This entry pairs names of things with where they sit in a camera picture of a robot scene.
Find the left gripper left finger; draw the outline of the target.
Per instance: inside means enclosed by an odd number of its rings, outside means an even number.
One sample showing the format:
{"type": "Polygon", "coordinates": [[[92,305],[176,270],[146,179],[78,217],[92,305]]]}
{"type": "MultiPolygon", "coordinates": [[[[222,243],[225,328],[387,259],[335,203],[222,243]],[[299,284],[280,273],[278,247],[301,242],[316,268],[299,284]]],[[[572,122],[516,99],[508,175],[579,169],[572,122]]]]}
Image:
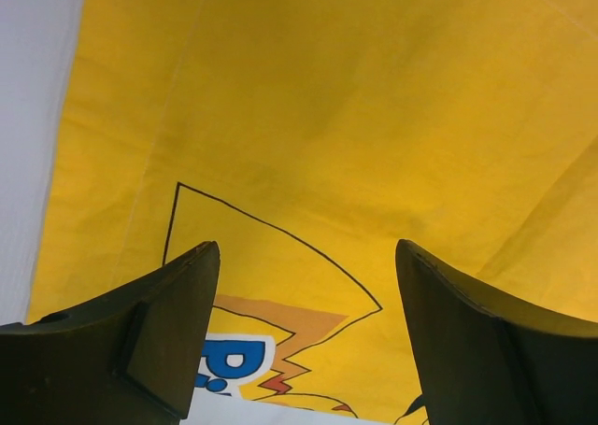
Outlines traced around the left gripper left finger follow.
{"type": "Polygon", "coordinates": [[[87,302],[1,329],[5,424],[178,424],[220,271],[204,242],[87,302]]]}

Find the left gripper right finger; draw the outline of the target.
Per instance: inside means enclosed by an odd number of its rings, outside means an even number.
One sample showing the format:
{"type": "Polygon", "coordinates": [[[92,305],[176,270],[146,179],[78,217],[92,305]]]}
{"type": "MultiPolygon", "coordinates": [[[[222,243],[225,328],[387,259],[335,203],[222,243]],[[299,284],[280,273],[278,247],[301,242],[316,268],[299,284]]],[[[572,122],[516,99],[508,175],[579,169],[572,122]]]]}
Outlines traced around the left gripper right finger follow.
{"type": "Polygon", "coordinates": [[[499,290],[409,240],[395,262],[430,423],[596,423],[596,323],[499,290]]]}

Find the yellow printed cloth placemat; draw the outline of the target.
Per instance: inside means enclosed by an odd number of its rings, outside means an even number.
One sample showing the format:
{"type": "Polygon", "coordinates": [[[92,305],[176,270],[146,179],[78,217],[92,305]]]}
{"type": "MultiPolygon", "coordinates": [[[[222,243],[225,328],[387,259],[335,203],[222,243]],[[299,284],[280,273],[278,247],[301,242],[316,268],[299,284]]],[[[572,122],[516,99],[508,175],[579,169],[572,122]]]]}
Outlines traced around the yellow printed cloth placemat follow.
{"type": "Polygon", "coordinates": [[[401,239],[597,318],[597,0],[84,0],[29,320],[221,252],[200,391],[422,424],[401,239]]]}

